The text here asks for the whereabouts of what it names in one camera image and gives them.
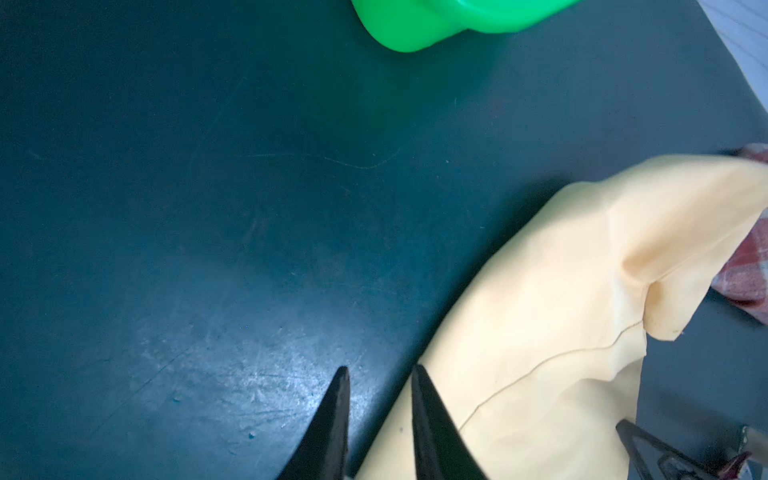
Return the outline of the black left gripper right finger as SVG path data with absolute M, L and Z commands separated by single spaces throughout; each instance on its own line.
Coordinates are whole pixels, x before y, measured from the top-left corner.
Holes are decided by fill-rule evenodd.
M 486 479 L 420 364 L 411 375 L 411 405 L 417 479 Z

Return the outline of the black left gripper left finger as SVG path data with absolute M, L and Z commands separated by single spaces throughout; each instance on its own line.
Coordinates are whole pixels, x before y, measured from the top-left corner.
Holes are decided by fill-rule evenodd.
M 337 369 L 301 442 L 277 479 L 345 479 L 349 411 L 349 370 L 342 366 Z

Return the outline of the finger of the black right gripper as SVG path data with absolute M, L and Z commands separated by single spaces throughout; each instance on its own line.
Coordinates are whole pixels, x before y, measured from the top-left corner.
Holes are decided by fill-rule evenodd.
M 718 479 L 716 473 L 629 420 L 619 421 L 616 431 L 640 479 Z

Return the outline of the yellow tan skirt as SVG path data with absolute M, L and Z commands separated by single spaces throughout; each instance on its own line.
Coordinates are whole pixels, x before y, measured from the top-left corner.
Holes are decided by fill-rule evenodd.
M 767 206 L 767 168 L 649 159 L 570 184 L 482 267 L 420 357 L 491 479 L 623 479 L 649 338 L 676 339 Z

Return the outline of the red plaid skirt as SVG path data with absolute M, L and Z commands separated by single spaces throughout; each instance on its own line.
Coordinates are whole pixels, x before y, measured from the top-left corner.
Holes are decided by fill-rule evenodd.
M 714 277 L 711 288 L 767 324 L 767 210 Z

